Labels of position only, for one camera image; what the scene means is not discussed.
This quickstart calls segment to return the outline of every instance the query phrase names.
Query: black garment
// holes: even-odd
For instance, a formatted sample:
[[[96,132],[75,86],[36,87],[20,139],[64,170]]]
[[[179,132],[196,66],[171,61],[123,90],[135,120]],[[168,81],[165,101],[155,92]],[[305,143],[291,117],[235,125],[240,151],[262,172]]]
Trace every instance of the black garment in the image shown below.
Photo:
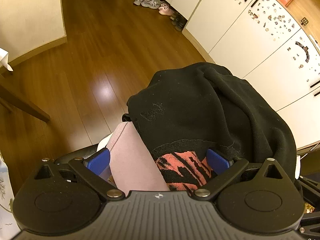
[[[233,76],[225,67],[196,63],[159,71],[127,105],[155,161],[168,153],[191,151],[202,162],[207,149],[213,147],[252,163],[273,157],[294,181],[296,146],[288,125],[246,80]],[[189,158],[197,165],[195,158]],[[164,162],[170,166],[163,159],[158,167]],[[161,172],[167,183],[192,183],[178,170],[179,174]],[[191,173],[190,179],[197,178]]]

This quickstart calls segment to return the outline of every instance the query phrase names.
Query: pink shoe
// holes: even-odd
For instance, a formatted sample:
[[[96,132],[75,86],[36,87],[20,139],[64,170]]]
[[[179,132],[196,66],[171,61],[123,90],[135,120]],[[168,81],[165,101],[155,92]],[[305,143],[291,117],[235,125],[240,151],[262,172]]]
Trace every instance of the pink shoe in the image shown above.
[[[169,5],[166,3],[163,3],[160,7],[159,7],[159,13],[162,15],[173,15],[173,10],[171,10],[169,8]]]

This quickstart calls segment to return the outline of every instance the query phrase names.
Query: wooden table leg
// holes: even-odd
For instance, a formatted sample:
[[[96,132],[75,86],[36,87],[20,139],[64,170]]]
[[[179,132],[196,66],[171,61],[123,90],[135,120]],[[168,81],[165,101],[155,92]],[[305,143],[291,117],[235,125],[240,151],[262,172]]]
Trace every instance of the wooden table leg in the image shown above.
[[[9,84],[2,75],[0,75],[0,97],[13,106],[44,122],[50,120],[50,116],[46,112],[42,111],[38,106],[26,99],[25,96]]]
[[[7,101],[0,98],[0,105],[2,105],[4,108],[6,108],[10,113],[12,112],[11,106],[8,104]]]

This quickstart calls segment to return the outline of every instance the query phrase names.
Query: wooden countertop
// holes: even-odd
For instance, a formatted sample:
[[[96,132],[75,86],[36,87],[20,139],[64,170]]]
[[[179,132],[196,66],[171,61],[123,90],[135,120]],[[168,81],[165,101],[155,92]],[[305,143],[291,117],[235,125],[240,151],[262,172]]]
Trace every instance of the wooden countertop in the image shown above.
[[[301,23],[303,17],[309,20],[307,26],[301,27],[320,45],[320,0],[293,0],[286,9],[298,23]]]

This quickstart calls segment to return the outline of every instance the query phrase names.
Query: blue gripper pad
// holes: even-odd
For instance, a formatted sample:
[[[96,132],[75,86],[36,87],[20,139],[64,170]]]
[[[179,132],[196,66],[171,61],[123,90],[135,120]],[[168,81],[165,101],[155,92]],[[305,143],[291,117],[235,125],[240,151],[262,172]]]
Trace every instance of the blue gripper pad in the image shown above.
[[[96,175],[100,175],[110,163],[110,151],[102,148],[86,159],[86,167]]]
[[[230,167],[230,161],[226,160],[212,149],[207,150],[207,163],[217,175],[220,175]]]

